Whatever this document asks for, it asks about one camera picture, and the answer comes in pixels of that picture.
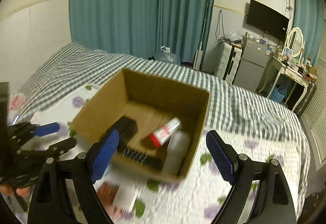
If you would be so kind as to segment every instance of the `red cap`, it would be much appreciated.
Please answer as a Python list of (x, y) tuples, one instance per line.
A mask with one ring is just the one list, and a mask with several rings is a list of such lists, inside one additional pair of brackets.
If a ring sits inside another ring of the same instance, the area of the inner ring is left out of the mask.
[(150, 134), (149, 138), (153, 142), (154, 147), (159, 148), (160, 146), (162, 146), (158, 139), (154, 136), (154, 134)]

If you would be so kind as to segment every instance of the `curtain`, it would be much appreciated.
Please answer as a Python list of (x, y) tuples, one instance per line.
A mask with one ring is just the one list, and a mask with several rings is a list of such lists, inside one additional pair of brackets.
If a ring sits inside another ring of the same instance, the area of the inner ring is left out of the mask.
[(157, 0), (69, 0), (72, 41), (148, 58), (156, 52)]
[(324, 0), (296, 0), (294, 27), (299, 27), (304, 36), (304, 62), (310, 56), (312, 66), (318, 59), (320, 42), (322, 40), (324, 22)]
[(205, 51), (211, 23), (213, 0), (158, 0), (156, 47), (170, 47), (182, 61), (193, 62), (199, 47), (203, 20), (206, 13), (203, 36)]

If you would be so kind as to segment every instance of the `black tv screen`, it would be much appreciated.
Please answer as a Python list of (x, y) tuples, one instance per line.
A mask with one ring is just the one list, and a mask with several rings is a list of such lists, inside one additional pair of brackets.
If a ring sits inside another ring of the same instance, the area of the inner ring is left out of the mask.
[(284, 41), (289, 19), (260, 2), (250, 0), (247, 24)]

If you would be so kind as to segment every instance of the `gray mini fridge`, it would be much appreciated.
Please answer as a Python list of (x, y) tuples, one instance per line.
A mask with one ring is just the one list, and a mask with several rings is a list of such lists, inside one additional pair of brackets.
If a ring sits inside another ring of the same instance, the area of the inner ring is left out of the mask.
[(267, 46), (247, 40), (233, 84), (255, 92), (268, 58)]

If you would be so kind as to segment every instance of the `white quilted mat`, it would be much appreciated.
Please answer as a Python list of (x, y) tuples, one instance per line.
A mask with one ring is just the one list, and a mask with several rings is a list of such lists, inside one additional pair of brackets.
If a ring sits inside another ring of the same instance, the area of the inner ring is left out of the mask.
[[(63, 140), (69, 134), (69, 122), (79, 112), (87, 99), (97, 91), (97, 86), (83, 86), (60, 102), (43, 112), (36, 112), (32, 118), (33, 123), (48, 124), (59, 122), (60, 130), (31, 142), (33, 147), (45, 149), (49, 145)], [(294, 207), (297, 209), (298, 185), (300, 175), (300, 154), (297, 145), (293, 142), (275, 142), (268, 140), (246, 139), (243, 136), (219, 132), (225, 143), (233, 146), (237, 153), (245, 153), (252, 160), (265, 162), (275, 157), (282, 165), (288, 185), (291, 190)], [(89, 146), (82, 140), (62, 159), (73, 158), (81, 151), (87, 151)], [(99, 188), (104, 181), (112, 184), (131, 184), (138, 188), (138, 199), (135, 210), (128, 215), (123, 215), (115, 223), (157, 223), (157, 224), (198, 224), (211, 223), (218, 210), (221, 208), (224, 197), (230, 190), (229, 183), (223, 181), (216, 165), (211, 160), (203, 136), (198, 147), (193, 165), (188, 177), (180, 184), (161, 184), (149, 181), (142, 177), (129, 175), (126, 170), (109, 166), (108, 173), (102, 180), (97, 181), (95, 188)], [(247, 220), (254, 199), (256, 186), (247, 200), (245, 209), (239, 223)], [(82, 213), (78, 210), (78, 201), (73, 201), (76, 216), (82, 223), (86, 223)]]

